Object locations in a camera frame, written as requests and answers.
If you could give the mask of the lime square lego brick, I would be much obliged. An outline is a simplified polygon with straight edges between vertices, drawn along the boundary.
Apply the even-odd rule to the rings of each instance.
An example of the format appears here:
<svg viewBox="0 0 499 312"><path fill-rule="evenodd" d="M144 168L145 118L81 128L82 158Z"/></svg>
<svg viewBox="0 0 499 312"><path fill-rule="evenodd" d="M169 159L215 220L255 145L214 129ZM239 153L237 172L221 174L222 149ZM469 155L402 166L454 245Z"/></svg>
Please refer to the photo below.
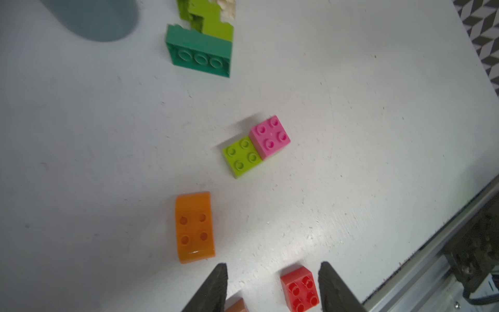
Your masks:
<svg viewBox="0 0 499 312"><path fill-rule="evenodd" d="M209 0L190 0L188 2L188 13L191 16L219 20L220 12L220 6Z"/></svg>
<svg viewBox="0 0 499 312"><path fill-rule="evenodd" d="M220 20L219 12L195 12L191 17L191 27L196 31L229 42L233 41L234 28L231 24Z"/></svg>
<svg viewBox="0 0 499 312"><path fill-rule="evenodd" d="M188 12L189 0L177 0L180 18L184 21L190 21L191 16Z"/></svg>

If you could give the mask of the dark green long lego brick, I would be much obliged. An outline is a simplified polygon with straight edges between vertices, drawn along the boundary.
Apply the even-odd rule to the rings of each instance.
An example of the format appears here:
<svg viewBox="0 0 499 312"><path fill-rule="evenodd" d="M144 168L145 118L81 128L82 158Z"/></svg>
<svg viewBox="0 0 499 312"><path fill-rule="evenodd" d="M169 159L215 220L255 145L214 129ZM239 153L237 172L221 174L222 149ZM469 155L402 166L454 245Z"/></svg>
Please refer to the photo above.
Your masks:
<svg viewBox="0 0 499 312"><path fill-rule="evenodd" d="M233 44L180 25L169 25L165 44L175 66L230 77Z"/></svg>

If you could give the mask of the lime long lego brick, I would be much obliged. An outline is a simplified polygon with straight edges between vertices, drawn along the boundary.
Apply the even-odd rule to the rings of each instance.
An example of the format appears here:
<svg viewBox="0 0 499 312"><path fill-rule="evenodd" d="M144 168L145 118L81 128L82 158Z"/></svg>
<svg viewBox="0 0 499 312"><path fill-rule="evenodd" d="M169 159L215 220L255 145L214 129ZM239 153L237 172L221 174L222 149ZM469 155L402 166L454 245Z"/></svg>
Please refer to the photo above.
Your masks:
<svg viewBox="0 0 499 312"><path fill-rule="evenodd" d="M225 147L222 152L236 179L262 163L262 158L249 137Z"/></svg>

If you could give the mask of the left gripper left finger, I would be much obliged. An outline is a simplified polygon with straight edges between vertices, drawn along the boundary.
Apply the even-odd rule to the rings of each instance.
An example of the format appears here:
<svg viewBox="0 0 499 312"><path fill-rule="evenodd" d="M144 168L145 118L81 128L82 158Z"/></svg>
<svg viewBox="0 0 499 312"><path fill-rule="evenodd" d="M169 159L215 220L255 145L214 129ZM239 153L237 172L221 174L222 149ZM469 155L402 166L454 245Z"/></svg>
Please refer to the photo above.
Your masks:
<svg viewBox="0 0 499 312"><path fill-rule="evenodd" d="M182 312L223 312L227 298L227 265L219 263Z"/></svg>

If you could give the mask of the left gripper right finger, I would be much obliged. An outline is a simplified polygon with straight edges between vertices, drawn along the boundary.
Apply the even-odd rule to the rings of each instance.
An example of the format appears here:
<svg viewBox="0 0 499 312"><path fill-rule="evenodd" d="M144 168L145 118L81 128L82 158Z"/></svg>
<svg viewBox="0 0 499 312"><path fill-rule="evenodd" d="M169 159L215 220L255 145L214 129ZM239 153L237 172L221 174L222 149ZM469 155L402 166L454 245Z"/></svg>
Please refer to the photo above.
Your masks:
<svg viewBox="0 0 499 312"><path fill-rule="evenodd" d="M366 312L350 288L336 270L327 262L321 262L318 286L323 312Z"/></svg>

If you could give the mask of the white long lego brick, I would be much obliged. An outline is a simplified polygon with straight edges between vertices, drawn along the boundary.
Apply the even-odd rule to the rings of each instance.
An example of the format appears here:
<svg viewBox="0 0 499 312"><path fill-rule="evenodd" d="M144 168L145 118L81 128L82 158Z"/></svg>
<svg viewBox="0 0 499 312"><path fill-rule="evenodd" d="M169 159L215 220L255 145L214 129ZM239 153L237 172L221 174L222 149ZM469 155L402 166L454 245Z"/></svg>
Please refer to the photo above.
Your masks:
<svg viewBox="0 0 499 312"><path fill-rule="evenodd" d="M235 21L235 16L236 16L235 0L212 0L212 2L220 7L220 19L223 22Z"/></svg>

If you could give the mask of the pink square lego brick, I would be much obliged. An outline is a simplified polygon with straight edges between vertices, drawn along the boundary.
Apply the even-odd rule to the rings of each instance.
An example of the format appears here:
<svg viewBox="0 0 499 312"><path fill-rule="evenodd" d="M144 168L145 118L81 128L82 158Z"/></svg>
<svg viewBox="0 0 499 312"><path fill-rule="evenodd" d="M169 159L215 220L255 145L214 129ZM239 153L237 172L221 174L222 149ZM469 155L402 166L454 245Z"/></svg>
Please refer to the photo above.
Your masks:
<svg viewBox="0 0 499 312"><path fill-rule="evenodd" d="M252 127L249 138L263 161L291 143L276 115Z"/></svg>

